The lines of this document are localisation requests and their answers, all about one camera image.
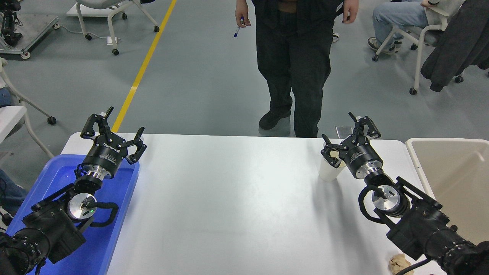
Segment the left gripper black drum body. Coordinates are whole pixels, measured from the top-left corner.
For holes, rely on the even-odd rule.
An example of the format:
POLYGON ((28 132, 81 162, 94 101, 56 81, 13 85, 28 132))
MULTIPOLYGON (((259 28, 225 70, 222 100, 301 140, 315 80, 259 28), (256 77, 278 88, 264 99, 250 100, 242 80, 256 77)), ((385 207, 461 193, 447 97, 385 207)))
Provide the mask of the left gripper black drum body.
POLYGON ((116 173, 124 157, 128 155, 126 148, 119 148, 124 138, 113 134, 112 142, 106 134, 101 134, 93 141, 93 146, 84 159, 84 170, 89 171, 92 167, 101 167, 108 173, 116 173))

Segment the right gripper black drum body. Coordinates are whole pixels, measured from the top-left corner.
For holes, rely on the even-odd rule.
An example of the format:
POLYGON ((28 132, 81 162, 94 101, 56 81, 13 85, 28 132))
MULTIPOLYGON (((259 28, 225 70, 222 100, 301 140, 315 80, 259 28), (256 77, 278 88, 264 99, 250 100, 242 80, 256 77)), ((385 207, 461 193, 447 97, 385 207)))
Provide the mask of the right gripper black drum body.
POLYGON ((382 169, 382 159, 369 139, 344 139, 343 145, 348 147, 343 160, 351 173, 372 173, 382 169))

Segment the standing person's left hand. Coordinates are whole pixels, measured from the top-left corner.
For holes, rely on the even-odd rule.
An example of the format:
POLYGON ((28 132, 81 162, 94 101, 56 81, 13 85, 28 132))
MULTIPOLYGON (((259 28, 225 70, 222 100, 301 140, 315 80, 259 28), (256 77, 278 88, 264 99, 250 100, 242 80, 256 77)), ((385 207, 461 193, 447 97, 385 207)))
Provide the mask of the standing person's left hand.
POLYGON ((356 20, 358 11, 359 0, 344 0, 342 23, 353 23, 356 20))

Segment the standing person's right hand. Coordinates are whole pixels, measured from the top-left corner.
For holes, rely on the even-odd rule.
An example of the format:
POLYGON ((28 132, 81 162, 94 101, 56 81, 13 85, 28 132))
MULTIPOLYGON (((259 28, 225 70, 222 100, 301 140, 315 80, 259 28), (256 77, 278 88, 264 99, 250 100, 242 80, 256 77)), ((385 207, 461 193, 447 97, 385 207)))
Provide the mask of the standing person's right hand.
POLYGON ((235 7, 236 24, 239 28, 251 26, 251 21, 248 17, 249 7, 245 2, 238 2, 235 7))

